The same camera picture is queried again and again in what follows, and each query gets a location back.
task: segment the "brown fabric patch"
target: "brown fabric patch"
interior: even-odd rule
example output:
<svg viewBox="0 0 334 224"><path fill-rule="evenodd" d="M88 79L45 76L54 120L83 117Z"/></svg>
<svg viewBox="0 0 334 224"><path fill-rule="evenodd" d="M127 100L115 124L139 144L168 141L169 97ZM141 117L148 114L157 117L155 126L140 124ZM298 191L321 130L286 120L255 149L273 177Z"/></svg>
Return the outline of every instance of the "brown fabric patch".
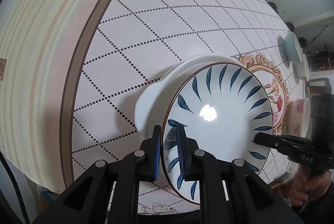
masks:
<svg viewBox="0 0 334 224"><path fill-rule="evenodd" d="M6 59L0 58L0 81L3 81L3 76L5 74Z"/></svg>

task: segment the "striped fabric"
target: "striped fabric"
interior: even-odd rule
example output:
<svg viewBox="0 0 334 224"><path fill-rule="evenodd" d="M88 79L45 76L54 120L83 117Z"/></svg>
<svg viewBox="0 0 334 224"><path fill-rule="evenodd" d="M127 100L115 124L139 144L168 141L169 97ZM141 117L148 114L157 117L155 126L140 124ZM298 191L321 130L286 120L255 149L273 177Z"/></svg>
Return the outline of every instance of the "striped fabric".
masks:
<svg viewBox="0 0 334 224"><path fill-rule="evenodd" d="M0 32L0 58L7 59L0 81L0 150L32 181L54 192L65 186L59 137L58 143L47 142L46 88L59 38L78 2L20 0ZM48 148L55 146L58 153L51 154Z"/></svg>

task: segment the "floral cup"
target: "floral cup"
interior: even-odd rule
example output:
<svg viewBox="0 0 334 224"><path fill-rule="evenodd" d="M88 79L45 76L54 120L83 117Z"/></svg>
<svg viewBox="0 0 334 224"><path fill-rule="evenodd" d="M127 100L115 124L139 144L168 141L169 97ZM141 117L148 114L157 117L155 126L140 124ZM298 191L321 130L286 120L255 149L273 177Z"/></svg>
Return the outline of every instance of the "floral cup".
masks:
<svg viewBox="0 0 334 224"><path fill-rule="evenodd" d="M310 122L310 113L310 99L306 98L291 102L286 135L305 137Z"/></svg>

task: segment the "table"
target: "table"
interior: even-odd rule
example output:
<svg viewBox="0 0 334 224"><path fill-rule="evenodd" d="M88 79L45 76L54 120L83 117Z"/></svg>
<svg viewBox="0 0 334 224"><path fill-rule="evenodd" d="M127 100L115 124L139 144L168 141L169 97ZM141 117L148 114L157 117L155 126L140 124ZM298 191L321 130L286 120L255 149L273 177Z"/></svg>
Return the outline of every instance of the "table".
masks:
<svg viewBox="0 0 334 224"><path fill-rule="evenodd" d="M282 47L289 32L264 0L111 0L91 41L77 88L74 178L98 159L113 162L139 147L136 100L169 68L194 55L262 53L280 69L290 100L303 98L303 82L295 78ZM287 157L271 150L260 177L269 183L287 166ZM151 208L152 196L175 195L167 185L151 188L140 189L141 213ZM175 197L169 207L177 210L182 202ZM187 210L197 208L190 204Z"/></svg>

